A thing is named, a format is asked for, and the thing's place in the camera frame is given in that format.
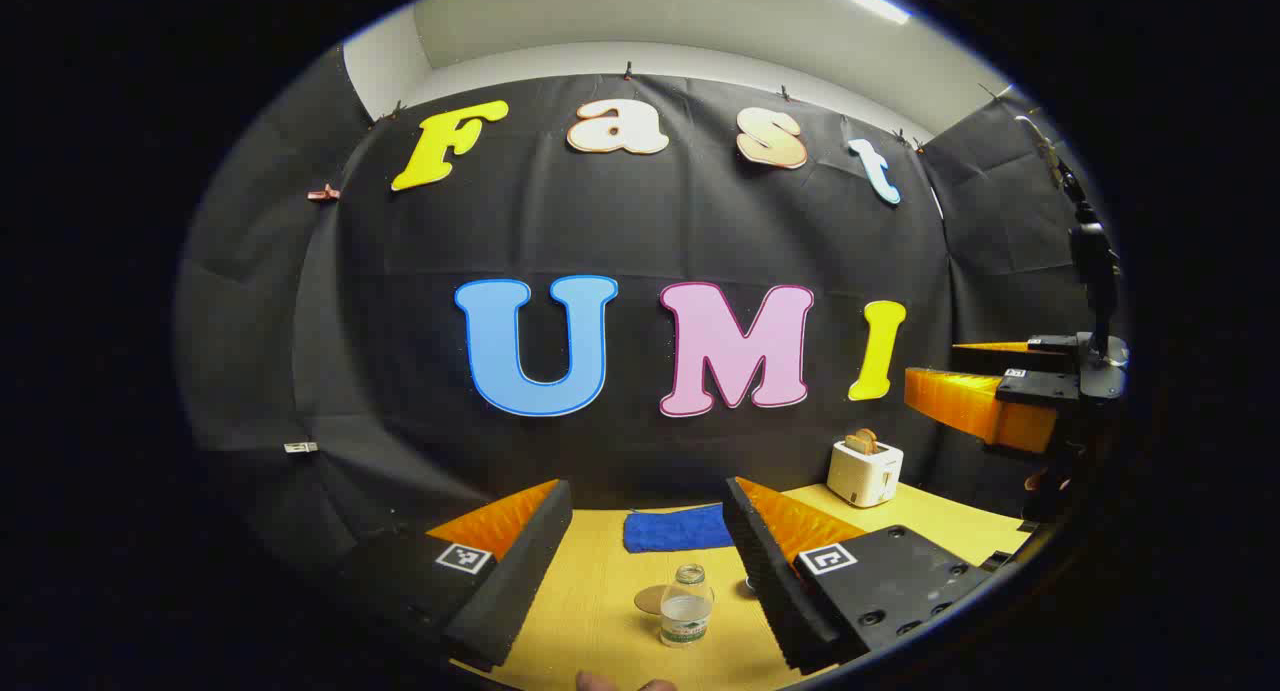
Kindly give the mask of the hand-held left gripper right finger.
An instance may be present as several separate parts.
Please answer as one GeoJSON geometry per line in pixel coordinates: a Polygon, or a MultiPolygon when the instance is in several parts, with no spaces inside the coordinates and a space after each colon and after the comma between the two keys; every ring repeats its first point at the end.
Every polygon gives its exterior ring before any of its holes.
{"type": "Polygon", "coordinates": [[[744,477],[724,526],[788,667],[808,676],[925,628],[995,571],[902,523],[865,531],[744,477]]]}

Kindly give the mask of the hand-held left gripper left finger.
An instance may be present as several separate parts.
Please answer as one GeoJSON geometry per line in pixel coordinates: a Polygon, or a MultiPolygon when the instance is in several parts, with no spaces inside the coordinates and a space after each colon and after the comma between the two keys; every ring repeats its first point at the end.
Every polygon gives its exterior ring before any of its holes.
{"type": "Polygon", "coordinates": [[[506,663],[573,514],[548,480],[442,523],[396,523],[340,559],[340,599],[398,644],[506,663]]]}

